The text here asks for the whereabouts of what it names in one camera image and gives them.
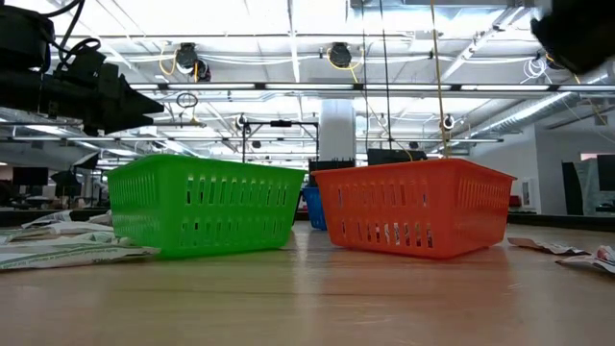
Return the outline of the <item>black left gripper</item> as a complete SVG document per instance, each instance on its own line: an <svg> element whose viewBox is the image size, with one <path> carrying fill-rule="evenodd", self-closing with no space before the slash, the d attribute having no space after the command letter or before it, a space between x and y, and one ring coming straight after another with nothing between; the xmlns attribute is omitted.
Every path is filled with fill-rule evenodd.
<svg viewBox="0 0 615 346"><path fill-rule="evenodd" d="M150 126L153 119L146 115L164 111L161 103L120 78L114 64L72 64L45 74L41 91L47 114L81 119L88 134L108 135Z"/></svg>

